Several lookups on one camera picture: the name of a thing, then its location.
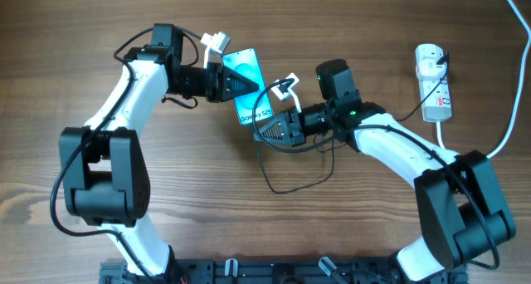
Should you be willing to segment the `teal screen smartphone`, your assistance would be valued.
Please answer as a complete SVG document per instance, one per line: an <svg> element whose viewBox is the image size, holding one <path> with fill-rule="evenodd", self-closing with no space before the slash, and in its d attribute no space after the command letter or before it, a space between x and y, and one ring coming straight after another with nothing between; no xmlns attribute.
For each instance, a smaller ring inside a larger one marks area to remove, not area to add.
<svg viewBox="0 0 531 284"><path fill-rule="evenodd" d="M234 100L236 113L241 125L249 125L252 122L251 114L258 95L266 88L258 56L254 48L234 51L225 54L222 62L228 68L236 71L244 77L254 81L259 90Z"/></svg>

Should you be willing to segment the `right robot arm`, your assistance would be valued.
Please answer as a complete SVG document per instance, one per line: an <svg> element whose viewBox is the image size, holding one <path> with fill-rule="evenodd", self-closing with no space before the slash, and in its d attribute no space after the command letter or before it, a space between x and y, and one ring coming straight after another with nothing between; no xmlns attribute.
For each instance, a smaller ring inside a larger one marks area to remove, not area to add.
<svg viewBox="0 0 531 284"><path fill-rule="evenodd" d="M307 137L331 132L331 141L379 160L413 187L421 236L393 256L391 281L424 282L467 264L497 269L498 246L516 227L490 159L477 150L443 149L362 101L344 59L323 62L315 72L324 102L254 125L255 139L302 153L311 149Z"/></svg>

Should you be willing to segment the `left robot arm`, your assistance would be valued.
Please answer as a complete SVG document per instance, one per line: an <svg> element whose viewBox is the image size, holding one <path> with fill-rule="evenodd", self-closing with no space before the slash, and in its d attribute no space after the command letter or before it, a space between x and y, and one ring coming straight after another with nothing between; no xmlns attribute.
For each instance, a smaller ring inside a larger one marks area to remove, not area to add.
<svg viewBox="0 0 531 284"><path fill-rule="evenodd" d="M114 52L123 72L100 110L83 126L62 131L50 215L66 235L110 237L125 260L124 280L182 283L186 274L147 213L150 180L139 137L162 99L225 102L259 86L221 63L183 64L183 41L197 37L187 29L155 24L147 31L149 44L124 43Z"/></svg>

